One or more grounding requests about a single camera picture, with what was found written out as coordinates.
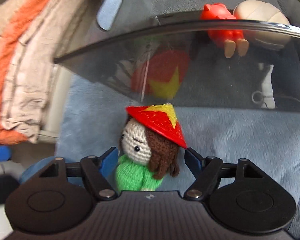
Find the beige and orange towel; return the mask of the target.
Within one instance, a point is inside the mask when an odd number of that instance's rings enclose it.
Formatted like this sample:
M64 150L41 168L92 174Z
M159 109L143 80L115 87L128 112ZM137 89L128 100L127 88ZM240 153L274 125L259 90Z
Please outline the beige and orange towel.
M37 142L58 65L87 0L7 0L0 5L0 144Z

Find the grey-blue plush blanket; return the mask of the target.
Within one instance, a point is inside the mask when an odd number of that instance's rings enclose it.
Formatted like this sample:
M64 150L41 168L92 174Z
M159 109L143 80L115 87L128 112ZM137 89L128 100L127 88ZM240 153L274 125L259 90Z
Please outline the grey-blue plush blanket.
M73 39L57 53L69 52L116 35L149 28L161 19L201 20L205 4L222 3L233 13L246 0L87 0L83 20ZM258 0L282 11L290 25L300 28L300 1ZM84 157L101 157L101 173L117 198L98 202L82 223L70 230L39 235L13 229L10 239L291 239L286 230L266 235L246 235L218 224L201 202L186 200L185 191L195 177L185 164L185 150L202 157L215 156L224 163L246 158L300 197L300 112L268 109L181 107L170 102L143 105L101 84L75 75L70 90L57 155L43 159L22 176L26 182L57 157L78 163ZM155 191L119 191L116 168L120 138L127 121L126 107L173 105L187 147L181 148L178 176L166 175Z

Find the red toy pig figure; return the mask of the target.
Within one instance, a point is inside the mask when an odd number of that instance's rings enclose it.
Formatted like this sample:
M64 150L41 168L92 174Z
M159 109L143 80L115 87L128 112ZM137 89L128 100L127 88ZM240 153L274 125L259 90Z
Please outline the red toy pig figure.
M200 15L201 20L236 20L237 18L222 3L205 4ZM249 42L244 38L243 31L239 29L210 29L209 38L224 50L224 56L229 59L235 51L240 57L246 55Z

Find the crochet doll with red hat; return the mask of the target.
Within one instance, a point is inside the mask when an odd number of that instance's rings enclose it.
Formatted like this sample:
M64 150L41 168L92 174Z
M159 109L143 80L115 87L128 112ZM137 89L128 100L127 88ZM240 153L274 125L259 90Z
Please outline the crochet doll with red hat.
M166 175L178 176L178 153L187 144L170 103L126 107L116 168L119 191L155 191Z

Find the dark transparent storage box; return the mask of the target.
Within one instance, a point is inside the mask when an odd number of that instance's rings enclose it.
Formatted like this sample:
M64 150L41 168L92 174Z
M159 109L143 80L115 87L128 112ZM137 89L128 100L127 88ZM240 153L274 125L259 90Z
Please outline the dark transparent storage box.
M269 31L290 36L281 50L249 42L245 56L227 59L210 29ZM143 105L268 109L300 112L300 28L250 20L161 19L152 27L116 35L54 62Z

